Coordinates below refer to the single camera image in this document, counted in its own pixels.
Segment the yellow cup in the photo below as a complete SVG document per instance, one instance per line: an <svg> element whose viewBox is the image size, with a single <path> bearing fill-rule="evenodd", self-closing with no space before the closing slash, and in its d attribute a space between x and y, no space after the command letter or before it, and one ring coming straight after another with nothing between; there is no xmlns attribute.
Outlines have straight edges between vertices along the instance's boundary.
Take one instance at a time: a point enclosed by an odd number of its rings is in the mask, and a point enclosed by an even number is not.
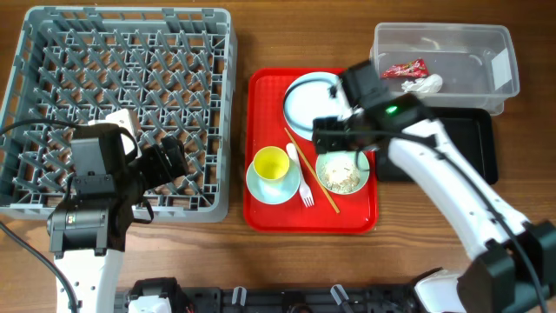
<svg viewBox="0 0 556 313"><path fill-rule="evenodd" d="M253 160L256 174L267 181L277 182L288 173L288 154L276 146L267 146L256 152Z"/></svg>

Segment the small light blue bowl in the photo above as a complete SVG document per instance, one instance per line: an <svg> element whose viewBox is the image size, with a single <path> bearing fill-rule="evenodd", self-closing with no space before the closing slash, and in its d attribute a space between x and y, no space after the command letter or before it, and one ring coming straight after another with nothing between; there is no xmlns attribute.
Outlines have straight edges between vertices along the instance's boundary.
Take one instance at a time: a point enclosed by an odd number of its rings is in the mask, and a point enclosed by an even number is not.
<svg viewBox="0 0 556 313"><path fill-rule="evenodd" d="M297 165L291 165L286 176L278 183L269 183L255 172L251 163L246 174L248 192L259 202L265 204L281 204L291 199L301 184L301 170Z"/></svg>

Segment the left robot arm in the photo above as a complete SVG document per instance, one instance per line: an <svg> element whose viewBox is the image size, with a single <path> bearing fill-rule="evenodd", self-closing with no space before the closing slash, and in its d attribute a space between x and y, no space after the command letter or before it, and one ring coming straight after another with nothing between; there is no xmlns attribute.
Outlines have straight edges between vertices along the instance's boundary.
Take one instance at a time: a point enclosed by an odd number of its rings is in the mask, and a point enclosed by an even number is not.
<svg viewBox="0 0 556 313"><path fill-rule="evenodd" d="M50 214L47 232L58 274L59 312L111 312L125 252L126 232L142 205L153 221L144 194L171 183L188 171L183 144L164 137L146 150L125 152L130 133L113 123L75 129L71 152L74 188Z"/></svg>

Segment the white tissue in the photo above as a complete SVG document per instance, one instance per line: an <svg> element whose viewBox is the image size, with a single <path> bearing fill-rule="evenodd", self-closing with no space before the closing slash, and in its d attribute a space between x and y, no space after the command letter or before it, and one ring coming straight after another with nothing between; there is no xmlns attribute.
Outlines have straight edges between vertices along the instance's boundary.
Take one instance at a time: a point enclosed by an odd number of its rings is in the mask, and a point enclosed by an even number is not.
<svg viewBox="0 0 556 313"><path fill-rule="evenodd" d="M443 78L438 74L429 77L417 78L413 81L406 80L401 84L404 92L413 93L438 93L443 85Z"/></svg>

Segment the green bowl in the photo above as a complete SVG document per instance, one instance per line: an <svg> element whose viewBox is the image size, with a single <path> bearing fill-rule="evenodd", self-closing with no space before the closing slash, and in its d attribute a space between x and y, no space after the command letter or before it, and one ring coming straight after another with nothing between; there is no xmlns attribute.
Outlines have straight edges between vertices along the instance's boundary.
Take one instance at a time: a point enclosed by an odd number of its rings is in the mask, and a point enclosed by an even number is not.
<svg viewBox="0 0 556 313"><path fill-rule="evenodd" d="M337 151L319 155L315 171L328 191L345 196L354 194L367 183L371 166L362 152Z"/></svg>

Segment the rice food waste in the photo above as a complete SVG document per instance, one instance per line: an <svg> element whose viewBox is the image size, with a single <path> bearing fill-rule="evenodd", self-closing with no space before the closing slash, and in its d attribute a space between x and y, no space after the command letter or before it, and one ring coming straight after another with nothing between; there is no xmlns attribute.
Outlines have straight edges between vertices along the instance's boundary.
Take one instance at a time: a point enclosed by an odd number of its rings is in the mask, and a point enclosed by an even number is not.
<svg viewBox="0 0 556 313"><path fill-rule="evenodd" d="M354 160L348 156L335 156L321 167L323 184L336 194L349 194L356 190L361 174Z"/></svg>

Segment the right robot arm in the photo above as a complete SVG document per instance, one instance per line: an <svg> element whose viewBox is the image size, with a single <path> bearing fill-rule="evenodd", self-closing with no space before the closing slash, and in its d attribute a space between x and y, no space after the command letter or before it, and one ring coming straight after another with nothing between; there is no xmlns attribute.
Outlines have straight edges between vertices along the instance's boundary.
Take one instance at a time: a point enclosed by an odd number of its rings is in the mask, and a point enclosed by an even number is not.
<svg viewBox="0 0 556 313"><path fill-rule="evenodd" d="M555 295L555 227L533 224L460 154L417 97L372 103L348 119L313 121L318 153L383 145L451 224L471 263L438 270L414 291L428 312L527 312Z"/></svg>

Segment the red snack wrapper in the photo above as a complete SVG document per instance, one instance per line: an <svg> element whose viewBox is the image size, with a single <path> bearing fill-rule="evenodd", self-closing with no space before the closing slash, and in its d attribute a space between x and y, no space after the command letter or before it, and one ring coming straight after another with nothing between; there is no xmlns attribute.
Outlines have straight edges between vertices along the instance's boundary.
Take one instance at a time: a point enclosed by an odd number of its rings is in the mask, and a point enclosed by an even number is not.
<svg viewBox="0 0 556 313"><path fill-rule="evenodd" d="M408 63L392 65L381 74L382 78L425 78L428 76L429 71L422 58Z"/></svg>

